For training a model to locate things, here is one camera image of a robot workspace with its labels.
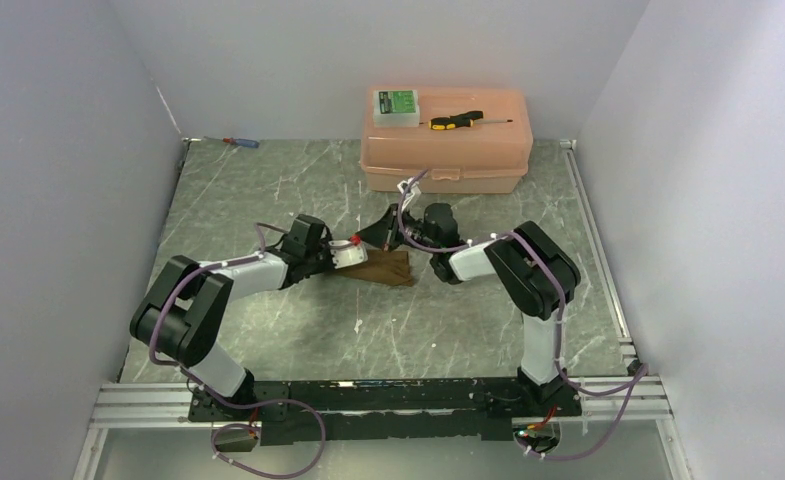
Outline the brown cloth napkin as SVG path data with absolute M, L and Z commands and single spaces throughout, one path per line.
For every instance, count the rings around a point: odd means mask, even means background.
M 335 270 L 333 274 L 393 287 L 415 284 L 409 253 L 398 250 L 369 250 L 366 262 Z

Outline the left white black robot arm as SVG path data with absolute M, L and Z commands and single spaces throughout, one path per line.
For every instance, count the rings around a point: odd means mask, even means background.
M 216 397 L 226 417 L 243 419 L 257 400 L 255 379 L 217 342 L 227 306 L 332 271 L 332 239 L 322 220 L 300 214 L 274 245 L 247 256 L 214 262 L 174 256 L 133 314 L 130 335 L 147 346 L 153 363 L 180 368 Z

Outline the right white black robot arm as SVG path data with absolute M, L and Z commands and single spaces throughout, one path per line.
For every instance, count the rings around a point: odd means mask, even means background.
M 519 401 L 525 411 L 542 415 L 553 407 L 562 378 L 563 320 L 581 281 L 575 262 L 534 222 L 476 243 L 459 233 L 452 208 L 427 206 L 418 219 L 392 204 L 376 222 L 356 235 L 387 251 L 410 246 L 430 253 L 430 265 L 442 282 L 460 284 L 496 276 L 522 314 L 523 356 L 519 366 Z

